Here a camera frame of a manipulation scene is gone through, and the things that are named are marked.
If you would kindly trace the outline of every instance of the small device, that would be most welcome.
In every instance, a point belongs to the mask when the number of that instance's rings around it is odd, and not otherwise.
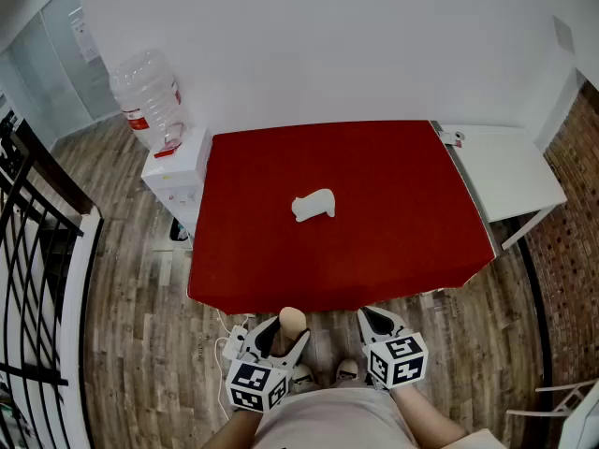
[[[247,336],[247,329],[242,326],[235,325],[231,329],[231,334],[228,336],[225,348],[223,349],[223,356],[227,359],[236,359],[241,351],[245,337]]]
[[[459,131],[455,133],[440,131],[438,135],[444,145],[457,146],[458,148],[461,148],[461,143],[466,139],[466,136]]]

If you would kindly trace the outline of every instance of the shoe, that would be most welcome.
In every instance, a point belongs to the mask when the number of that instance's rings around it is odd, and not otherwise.
[[[337,368],[337,381],[356,381],[358,379],[358,363],[353,359],[344,359]]]
[[[305,364],[298,364],[296,368],[293,369],[291,381],[293,381],[293,385],[297,388],[301,388],[303,385],[316,383],[312,370]]]

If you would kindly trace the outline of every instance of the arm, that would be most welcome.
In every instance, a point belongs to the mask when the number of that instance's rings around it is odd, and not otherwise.
[[[261,413],[236,411],[203,449],[250,449],[261,420]]]
[[[390,394],[422,449],[441,449],[468,435],[463,427],[439,413],[413,385],[391,389]]]

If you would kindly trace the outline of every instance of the white box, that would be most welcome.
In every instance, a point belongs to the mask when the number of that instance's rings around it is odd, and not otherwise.
[[[141,172],[141,177],[152,191],[204,184],[212,147],[212,135],[206,129],[190,128],[183,134],[183,142],[174,154],[154,158],[153,154],[162,145],[161,141],[150,150]]]

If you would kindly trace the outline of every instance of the red tablecloth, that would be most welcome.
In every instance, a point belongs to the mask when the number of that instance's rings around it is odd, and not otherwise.
[[[296,196],[335,194],[297,223]],[[354,310],[462,286],[493,258],[429,122],[323,123],[214,137],[188,295],[227,313]]]

